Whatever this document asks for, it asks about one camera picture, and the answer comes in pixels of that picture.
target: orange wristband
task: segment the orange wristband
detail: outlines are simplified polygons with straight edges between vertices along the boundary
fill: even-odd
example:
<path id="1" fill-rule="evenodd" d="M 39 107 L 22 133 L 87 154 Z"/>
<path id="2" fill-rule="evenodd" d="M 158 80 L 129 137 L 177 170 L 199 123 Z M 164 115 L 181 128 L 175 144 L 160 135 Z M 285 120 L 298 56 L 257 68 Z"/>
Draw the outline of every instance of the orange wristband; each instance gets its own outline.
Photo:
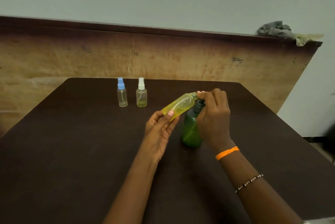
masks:
<path id="1" fill-rule="evenodd" d="M 220 160 L 221 158 L 223 158 L 224 156 L 232 153 L 233 151 L 239 151 L 239 149 L 237 148 L 237 146 L 234 146 L 232 149 L 228 149 L 228 150 L 225 150 L 223 151 L 222 153 L 219 153 L 218 155 L 215 156 L 215 158 L 217 160 Z"/>

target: forearm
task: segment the forearm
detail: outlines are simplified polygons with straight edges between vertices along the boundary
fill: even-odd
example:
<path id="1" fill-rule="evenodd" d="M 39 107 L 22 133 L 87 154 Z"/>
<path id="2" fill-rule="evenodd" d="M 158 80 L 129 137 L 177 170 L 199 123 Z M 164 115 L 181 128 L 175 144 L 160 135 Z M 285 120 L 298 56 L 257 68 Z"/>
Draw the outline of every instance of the forearm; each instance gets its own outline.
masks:
<path id="1" fill-rule="evenodd" d="M 259 174 L 240 151 L 234 151 L 223 157 L 220 159 L 220 164 L 234 189 Z M 303 223 L 264 178 L 249 183 L 238 192 L 238 196 L 253 223 Z"/>
<path id="2" fill-rule="evenodd" d="M 142 222 L 157 168 L 157 162 L 149 156 L 144 150 L 139 150 L 103 224 L 139 224 Z"/>

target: bottle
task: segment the bottle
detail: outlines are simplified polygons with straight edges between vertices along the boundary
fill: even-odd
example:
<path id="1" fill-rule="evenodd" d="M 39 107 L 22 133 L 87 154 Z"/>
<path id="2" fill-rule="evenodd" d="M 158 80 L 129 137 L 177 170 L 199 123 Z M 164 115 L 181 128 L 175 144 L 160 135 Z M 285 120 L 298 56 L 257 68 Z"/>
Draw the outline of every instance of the bottle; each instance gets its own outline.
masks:
<path id="1" fill-rule="evenodd" d="M 125 88 L 125 84 L 123 83 L 123 78 L 118 78 L 118 100 L 120 107 L 126 107 L 128 105 L 127 101 L 127 91 Z"/>
<path id="2" fill-rule="evenodd" d="M 182 142 L 187 146 L 198 147 L 201 145 L 202 138 L 199 135 L 196 121 L 199 113 L 205 105 L 204 100 L 197 100 L 194 108 L 190 109 L 185 116 Z"/>
<path id="3" fill-rule="evenodd" d="M 136 90 L 136 103 L 140 108 L 146 107 L 148 104 L 148 93 L 144 87 L 144 78 L 138 78 L 138 89 Z"/>
<path id="4" fill-rule="evenodd" d="M 195 100 L 198 99 L 197 94 L 194 93 L 185 93 L 180 96 L 171 104 L 167 105 L 162 109 L 163 114 L 165 115 L 170 110 L 174 110 L 171 120 L 175 119 L 177 116 L 181 115 L 183 112 L 189 110 L 194 106 Z"/>

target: maroon painted edge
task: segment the maroon painted edge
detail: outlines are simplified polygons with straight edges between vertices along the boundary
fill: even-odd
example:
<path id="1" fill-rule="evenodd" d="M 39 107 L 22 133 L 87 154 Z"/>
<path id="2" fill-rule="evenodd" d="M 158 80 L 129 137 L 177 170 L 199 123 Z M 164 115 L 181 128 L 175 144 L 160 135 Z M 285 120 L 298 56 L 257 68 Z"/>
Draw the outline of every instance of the maroon painted edge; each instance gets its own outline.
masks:
<path id="1" fill-rule="evenodd" d="M 93 23 L 82 21 L 68 21 L 68 20 L 52 20 L 52 19 L 36 19 L 26 17 L 10 17 L 0 16 L 0 27 L 53 27 L 53 28 L 67 28 L 67 29 L 80 29 L 80 30 L 95 30 L 95 31 L 116 31 L 116 32 L 130 32 L 138 34 L 153 34 L 153 35 L 166 35 L 177 37 L 191 37 L 202 39 L 215 39 L 226 41 L 239 41 L 239 42 L 256 42 L 256 43 L 274 43 L 294 45 L 295 40 L 282 39 L 274 37 L 265 37 L 249 34 L 234 34 L 226 32 L 214 31 L 192 31 L 171 28 L 157 28 L 157 27 L 143 27 L 125 24 L 107 24 L 107 23 Z M 305 47 L 320 47 L 322 42 L 311 41 Z"/>

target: person's right arm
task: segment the person's right arm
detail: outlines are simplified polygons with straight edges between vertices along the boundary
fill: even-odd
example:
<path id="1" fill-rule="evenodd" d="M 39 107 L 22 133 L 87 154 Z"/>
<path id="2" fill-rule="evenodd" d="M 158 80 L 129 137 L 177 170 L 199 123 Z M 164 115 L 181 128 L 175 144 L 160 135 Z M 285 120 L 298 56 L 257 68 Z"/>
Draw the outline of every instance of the person's right arm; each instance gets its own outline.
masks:
<path id="1" fill-rule="evenodd" d="M 212 147 L 215 155 L 234 147 L 235 143 L 229 135 L 230 110 L 226 93 L 220 89 L 214 89 L 212 92 L 198 91 L 197 95 L 206 103 L 197 118 L 201 137 Z M 259 175 L 239 150 L 224 156 L 219 162 L 234 189 Z M 249 183 L 237 194 L 252 223 L 303 223 L 263 177 Z"/>

